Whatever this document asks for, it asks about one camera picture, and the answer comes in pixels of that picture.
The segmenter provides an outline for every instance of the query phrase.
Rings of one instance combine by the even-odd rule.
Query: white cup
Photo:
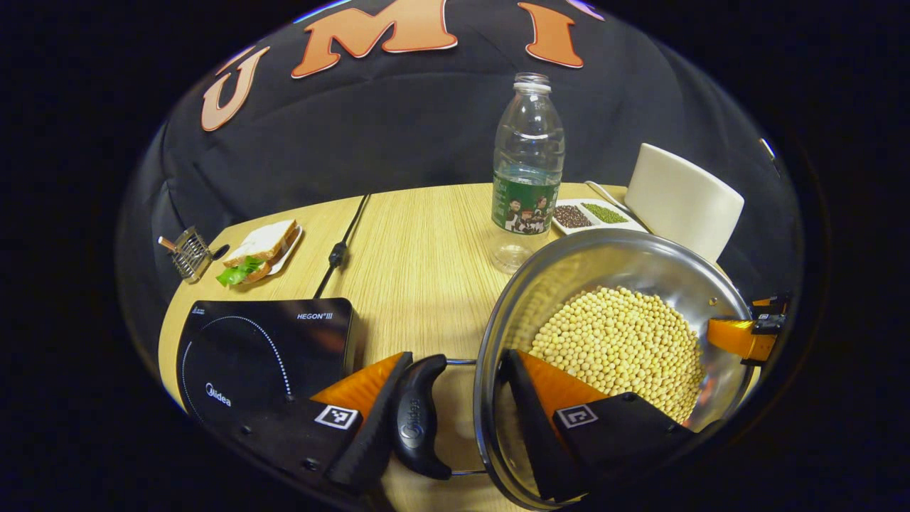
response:
[[[655,235],[715,263],[745,201],[692,162],[642,144],[625,203]]]

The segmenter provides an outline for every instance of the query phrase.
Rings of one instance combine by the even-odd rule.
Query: bread slice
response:
[[[243,282],[251,283],[251,282],[259,281],[260,279],[266,277],[271,270],[272,270],[271,264],[269,264],[268,261],[263,261],[262,265],[259,267],[259,270],[247,275],[247,278],[244,279]]]
[[[242,263],[247,256],[257,260],[272,261],[287,249],[297,234],[296,220],[281,220],[251,231],[249,235],[224,260],[224,266],[231,268]]]

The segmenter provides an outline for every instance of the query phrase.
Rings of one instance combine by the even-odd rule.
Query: midea logo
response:
[[[230,407],[230,399],[216,391],[215,387],[212,386],[212,383],[206,383],[206,393],[220,403]]]

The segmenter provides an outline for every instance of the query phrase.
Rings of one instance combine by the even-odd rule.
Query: wooden table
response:
[[[617,200],[625,187],[605,187]],[[510,275],[496,270],[486,252],[497,231],[490,220],[491,183],[408,189],[374,194],[349,240],[348,264],[336,271],[323,297],[346,297],[367,329],[363,363],[401,351],[414,360],[435,353],[475,359],[493,305]],[[560,199],[601,199],[588,185],[563,183]],[[177,344],[194,301],[266,301],[313,296],[360,197],[335,200],[250,220],[222,231],[209,245],[237,247],[256,227],[296,219],[304,238],[280,273],[247,287],[226,289],[215,261],[199,282],[181,283],[161,327],[158,363],[167,391],[177,390]],[[549,241],[561,236],[550,230]],[[436,449],[453,469],[482,468],[473,433],[473,367],[440,376],[433,398],[440,413]],[[391,504],[401,512],[521,510],[485,475],[437,481],[411,473],[392,457],[382,478]]]

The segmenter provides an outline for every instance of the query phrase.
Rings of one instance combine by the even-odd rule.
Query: water bottle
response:
[[[550,80],[515,76],[515,97],[502,113],[493,150],[493,265],[514,273],[543,247],[562,180],[565,136],[550,102]]]

